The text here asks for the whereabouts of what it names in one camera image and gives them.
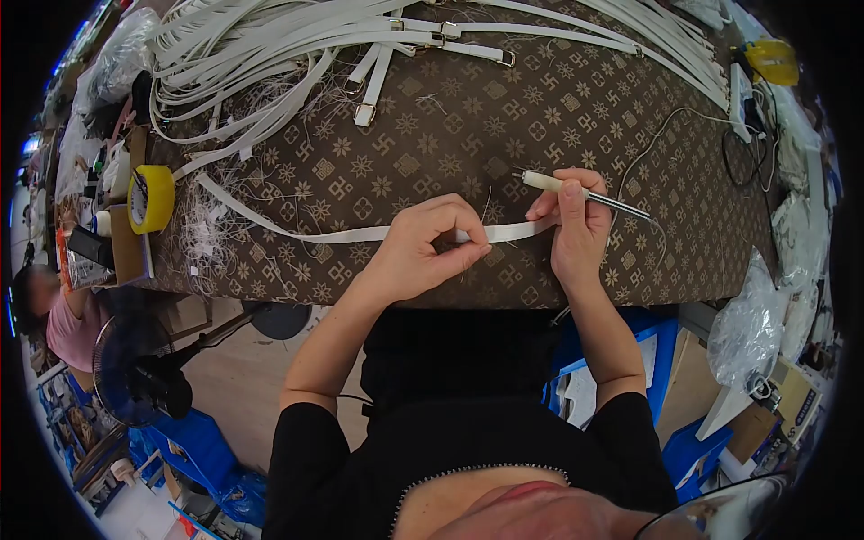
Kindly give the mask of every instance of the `electric fan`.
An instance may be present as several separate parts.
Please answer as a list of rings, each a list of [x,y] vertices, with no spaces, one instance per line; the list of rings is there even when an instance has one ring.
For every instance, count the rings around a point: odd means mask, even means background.
[[[96,396],[118,422],[132,428],[150,425],[160,411],[174,419],[192,408],[192,386],[181,368],[202,349],[217,346],[247,322],[274,340],[299,333],[311,314],[302,304],[243,302],[244,312],[179,351],[152,314],[111,317],[93,347]]]

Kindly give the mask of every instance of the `brown patterned tablecloth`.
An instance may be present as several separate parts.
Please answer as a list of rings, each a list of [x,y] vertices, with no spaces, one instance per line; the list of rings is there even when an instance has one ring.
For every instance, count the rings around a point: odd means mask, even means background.
[[[531,0],[600,24],[648,45],[636,32],[575,2]],[[566,28],[516,11],[486,13],[419,4],[406,17],[495,20]],[[698,91],[648,59],[582,43],[488,33],[463,35],[512,50],[512,69],[440,50],[415,58],[394,54],[372,126],[353,124],[353,105],[332,103],[295,118],[282,133],[255,148],[241,164],[251,197],[247,206],[283,228],[304,233],[385,225],[396,213],[440,194],[461,194],[486,225],[524,221],[537,190],[511,177],[521,168],[550,173],[591,168],[617,193],[622,175],[670,113],[690,106],[727,115]],[[718,40],[718,50],[725,49]],[[351,60],[357,51],[345,51]],[[246,104],[237,97],[223,106]],[[198,123],[171,124],[175,134],[197,134]],[[618,305],[689,302],[737,295],[750,246],[776,268],[769,210],[759,180],[736,187],[727,177],[721,138],[727,126],[688,111],[671,119],[650,152],[633,167],[622,200],[659,219],[658,229],[619,216],[600,277]],[[746,179],[753,160],[730,140],[733,174]],[[188,149],[151,141],[148,163],[177,168]],[[771,157],[763,165],[764,177]],[[188,197],[190,181],[178,186]],[[285,198],[284,195],[296,195]],[[199,292],[187,254],[176,242],[186,223],[177,213],[152,235],[156,289]],[[464,276],[418,297],[422,307],[559,307],[565,302],[550,268],[552,231],[497,244]],[[335,302],[377,249],[376,243],[307,245],[255,227],[231,240],[234,262],[209,276],[209,294],[280,301]]]

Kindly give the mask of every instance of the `hand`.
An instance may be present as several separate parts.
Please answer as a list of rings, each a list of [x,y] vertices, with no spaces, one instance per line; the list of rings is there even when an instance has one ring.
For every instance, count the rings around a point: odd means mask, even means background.
[[[438,255],[431,242],[460,229],[472,240]],[[375,256],[357,276],[381,307],[408,300],[467,270],[492,247],[480,216],[457,194],[426,200],[400,212]]]
[[[550,213],[560,215],[561,227],[552,243],[552,271],[561,282],[571,305],[602,290],[600,261],[606,250],[612,211],[593,201],[585,201],[582,188],[606,194],[606,183],[598,173],[584,168],[556,170],[563,180],[561,191],[544,191],[525,217],[535,221]]]

